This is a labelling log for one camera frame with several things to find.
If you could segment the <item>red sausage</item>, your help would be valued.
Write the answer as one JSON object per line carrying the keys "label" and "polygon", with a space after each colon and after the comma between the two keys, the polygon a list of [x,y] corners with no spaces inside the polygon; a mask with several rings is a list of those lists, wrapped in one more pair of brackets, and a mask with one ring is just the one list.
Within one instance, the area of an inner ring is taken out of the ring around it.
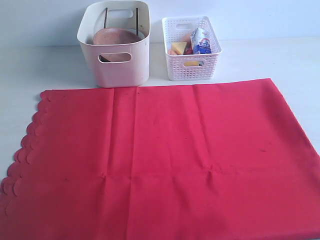
{"label": "red sausage", "polygon": [[190,42],[188,42],[186,44],[183,54],[184,55],[193,55],[193,48],[192,48],[192,44]]}

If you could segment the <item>brown egg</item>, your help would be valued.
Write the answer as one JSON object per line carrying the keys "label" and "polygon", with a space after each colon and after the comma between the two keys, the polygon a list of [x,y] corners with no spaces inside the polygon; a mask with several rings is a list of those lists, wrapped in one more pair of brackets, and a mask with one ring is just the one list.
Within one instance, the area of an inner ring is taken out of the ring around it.
{"label": "brown egg", "polygon": [[186,42],[186,43],[190,43],[191,42],[191,35],[190,34],[186,34],[181,38],[182,42]]}

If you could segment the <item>brown wooden plate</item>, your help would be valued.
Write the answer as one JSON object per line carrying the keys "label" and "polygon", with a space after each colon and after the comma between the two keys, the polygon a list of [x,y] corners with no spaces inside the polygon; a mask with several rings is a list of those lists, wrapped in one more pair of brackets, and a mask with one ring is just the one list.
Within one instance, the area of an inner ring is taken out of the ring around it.
{"label": "brown wooden plate", "polygon": [[[94,35],[93,44],[122,45],[136,43],[140,40],[142,38],[139,35],[123,28],[103,28]],[[99,60],[103,63],[128,62],[131,58],[129,53],[104,53],[99,56]]]}

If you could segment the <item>red scalloped cloth mat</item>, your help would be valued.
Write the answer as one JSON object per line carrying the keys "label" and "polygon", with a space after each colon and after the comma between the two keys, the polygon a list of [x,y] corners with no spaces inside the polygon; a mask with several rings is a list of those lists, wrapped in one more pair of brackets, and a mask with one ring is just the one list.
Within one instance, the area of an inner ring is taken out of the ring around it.
{"label": "red scalloped cloth mat", "polygon": [[319,238],[320,157],[271,79],[40,97],[1,239]]}

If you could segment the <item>white ceramic bowl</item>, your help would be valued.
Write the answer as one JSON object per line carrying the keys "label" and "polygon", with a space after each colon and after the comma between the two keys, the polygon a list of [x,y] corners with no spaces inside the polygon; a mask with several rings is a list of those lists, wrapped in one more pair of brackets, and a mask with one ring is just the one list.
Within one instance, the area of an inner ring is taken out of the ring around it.
{"label": "white ceramic bowl", "polygon": [[146,38],[145,34],[143,32],[141,32],[141,31],[138,31],[138,32],[135,31],[135,32],[133,32],[133,34],[135,36],[138,36],[140,40],[143,40],[143,39]]}

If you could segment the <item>yellow lemon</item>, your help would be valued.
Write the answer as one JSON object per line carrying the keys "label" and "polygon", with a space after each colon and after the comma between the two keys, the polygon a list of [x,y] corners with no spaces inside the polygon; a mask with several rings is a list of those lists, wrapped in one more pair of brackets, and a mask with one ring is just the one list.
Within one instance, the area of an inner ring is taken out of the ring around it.
{"label": "yellow lemon", "polygon": [[200,65],[199,61],[186,61],[183,64],[185,67],[198,67]]}

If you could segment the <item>yellow cheese wedge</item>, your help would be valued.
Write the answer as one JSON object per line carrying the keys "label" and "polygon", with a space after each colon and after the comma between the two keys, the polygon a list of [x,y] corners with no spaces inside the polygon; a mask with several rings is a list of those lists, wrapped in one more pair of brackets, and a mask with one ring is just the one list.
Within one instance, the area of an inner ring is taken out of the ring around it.
{"label": "yellow cheese wedge", "polygon": [[183,55],[187,46],[187,42],[173,42],[171,44],[171,51],[173,55]]}

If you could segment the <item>white perforated plastic basket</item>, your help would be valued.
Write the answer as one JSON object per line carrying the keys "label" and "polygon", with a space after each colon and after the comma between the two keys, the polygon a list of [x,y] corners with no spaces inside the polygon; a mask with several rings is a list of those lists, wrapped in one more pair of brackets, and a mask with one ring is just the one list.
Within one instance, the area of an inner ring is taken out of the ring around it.
{"label": "white perforated plastic basket", "polygon": [[[172,43],[183,42],[182,37],[191,35],[198,27],[209,34],[211,54],[168,54]],[[165,17],[162,19],[162,31],[167,73],[171,81],[208,80],[213,76],[222,48],[207,16]],[[184,66],[187,61],[199,61],[199,66]]]}

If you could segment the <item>cream plastic tub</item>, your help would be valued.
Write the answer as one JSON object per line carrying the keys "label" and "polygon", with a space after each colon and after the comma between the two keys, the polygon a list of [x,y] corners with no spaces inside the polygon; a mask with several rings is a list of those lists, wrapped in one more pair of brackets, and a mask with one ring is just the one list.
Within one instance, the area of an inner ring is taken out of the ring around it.
{"label": "cream plastic tub", "polygon": [[[120,28],[132,33],[136,31],[136,8],[138,8],[139,31],[145,39],[128,44],[94,45],[95,34],[104,28]],[[77,40],[84,58],[91,69],[96,85],[102,88],[135,87],[149,78],[150,63],[150,13],[147,3],[139,0],[100,1],[89,5],[80,22]],[[102,54],[127,53],[130,61],[101,62]]]}

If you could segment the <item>blue white milk carton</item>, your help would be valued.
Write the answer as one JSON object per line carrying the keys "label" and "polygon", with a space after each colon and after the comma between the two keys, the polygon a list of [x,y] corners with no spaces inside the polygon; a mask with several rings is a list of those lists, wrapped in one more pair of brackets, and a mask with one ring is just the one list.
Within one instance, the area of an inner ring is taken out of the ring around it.
{"label": "blue white milk carton", "polygon": [[194,55],[211,54],[211,42],[209,33],[200,27],[197,27],[190,35],[192,52]]}

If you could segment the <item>orange fried chicken piece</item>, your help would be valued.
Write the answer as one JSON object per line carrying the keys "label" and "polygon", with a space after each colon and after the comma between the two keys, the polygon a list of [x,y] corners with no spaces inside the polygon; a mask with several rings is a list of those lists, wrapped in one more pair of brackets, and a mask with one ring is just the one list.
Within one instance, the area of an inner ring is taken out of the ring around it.
{"label": "orange fried chicken piece", "polygon": [[172,50],[172,49],[169,49],[168,52],[167,52],[169,55],[172,55],[172,56],[177,56],[178,54]]}

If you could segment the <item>brown chopstick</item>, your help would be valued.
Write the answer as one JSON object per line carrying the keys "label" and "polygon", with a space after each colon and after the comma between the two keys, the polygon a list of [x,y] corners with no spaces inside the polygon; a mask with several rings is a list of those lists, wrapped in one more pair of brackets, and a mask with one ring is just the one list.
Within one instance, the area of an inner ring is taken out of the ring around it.
{"label": "brown chopstick", "polygon": [[135,34],[139,37],[139,8],[135,9]]}
{"label": "brown chopstick", "polygon": [[103,21],[103,28],[107,28],[107,20],[108,20],[108,8],[105,8],[104,11],[104,21]]}

